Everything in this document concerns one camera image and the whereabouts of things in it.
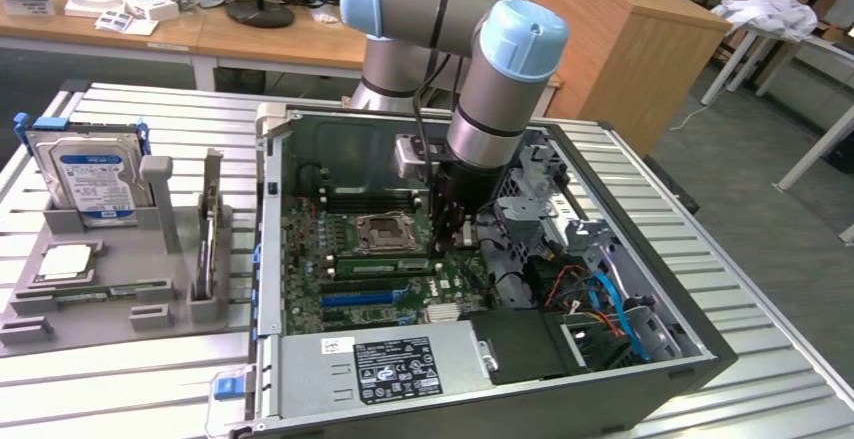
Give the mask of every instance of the hard drive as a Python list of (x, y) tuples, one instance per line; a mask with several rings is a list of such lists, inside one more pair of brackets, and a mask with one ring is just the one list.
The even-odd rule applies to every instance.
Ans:
[(135, 210), (154, 205), (139, 172), (147, 138), (142, 122), (92, 124), (55, 117), (27, 121), (26, 143), (54, 208), (80, 211), (87, 227), (137, 224)]

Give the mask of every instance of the monitor stand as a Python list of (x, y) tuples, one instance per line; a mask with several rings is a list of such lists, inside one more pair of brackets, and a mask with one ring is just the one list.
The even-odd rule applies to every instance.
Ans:
[(265, 0), (237, 0), (226, 4), (226, 13), (239, 23), (266, 29), (286, 27), (294, 22), (294, 12)]

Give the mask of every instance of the slotted aluminum surface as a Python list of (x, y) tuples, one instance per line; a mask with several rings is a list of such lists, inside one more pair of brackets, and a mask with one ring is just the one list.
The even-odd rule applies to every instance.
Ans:
[[(175, 158), (170, 185), (177, 205), (195, 203), (205, 151), (211, 146), (225, 151), (223, 192), (237, 211), (230, 330), (0, 360), (0, 437), (206, 436), (209, 381), (247, 358), (254, 120), (259, 103), (271, 100), (277, 99), (111, 84), (94, 84), (83, 94), (58, 95), (46, 115), (145, 118), (154, 153)], [(561, 124), (740, 354), (738, 362), (702, 391), (672, 400), (638, 427), (614, 437), (854, 437), (852, 389), (620, 137), (592, 123)], [(570, 189), (597, 217), (581, 185)], [(0, 173), (0, 193), (4, 304), (43, 224), (39, 211), (48, 202), (35, 163), (20, 150)], [(233, 422), (241, 416), (238, 401), (233, 416), (221, 421)]]

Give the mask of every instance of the power supply label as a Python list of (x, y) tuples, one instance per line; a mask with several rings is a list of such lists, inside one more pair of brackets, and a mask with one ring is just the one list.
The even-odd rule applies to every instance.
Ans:
[(366, 404), (442, 394), (439, 369), (426, 337), (354, 346), (359, 397)]
[(78, 210), (96, 218), (126, 217), (134, 213), (131, 187), (119, 175), (125, 163), (118, 155), (64, 155), (60, 157), (68, 193)]

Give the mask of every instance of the wooden cabinet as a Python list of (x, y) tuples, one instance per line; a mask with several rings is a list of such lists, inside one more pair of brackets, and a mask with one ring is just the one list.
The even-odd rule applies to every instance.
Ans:
[(570, 25), (548, 116), (610, 123), (641, 156), (730, 24), (690, 0), (532, 0)]

